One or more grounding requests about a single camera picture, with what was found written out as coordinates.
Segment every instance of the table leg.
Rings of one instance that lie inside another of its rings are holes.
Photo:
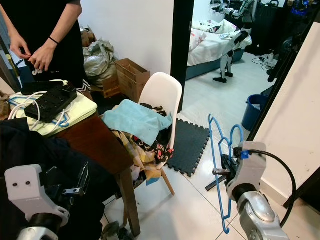
[[[141,233],[141,230],[130,168],[127,168],[122,173],[118,174],[116,176],[116,181],[120,187],[124,210],[126,211],[126,216],[130,224],[131,232],[133,236],[136,237]]]

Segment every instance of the person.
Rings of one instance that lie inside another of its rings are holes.
[[[35,81],[62,79],[79,91],[90,89],[78,22],[80,0],[0,0],[0,11],[10,50],[25,60]]]

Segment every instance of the black foam mat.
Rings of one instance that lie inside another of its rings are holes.
[[[177,119],[174,153],[167,166],[191,177],[196,172],[209,139],[208,128]]]

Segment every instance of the wooden table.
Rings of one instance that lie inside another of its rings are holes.
[[[114,175],[121,190],[131,232],[135,237],[138,236],[141,230],[130,170],[133,160],[114,134],[94,114],[56,136],[66,139],[72,149],[88,156]]]

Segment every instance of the blue trash bin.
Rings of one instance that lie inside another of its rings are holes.
[[[242,119],[242,126],[252,131],[267,103],[268,97],[263,95],[251,95],[248,97],[246,110]]]

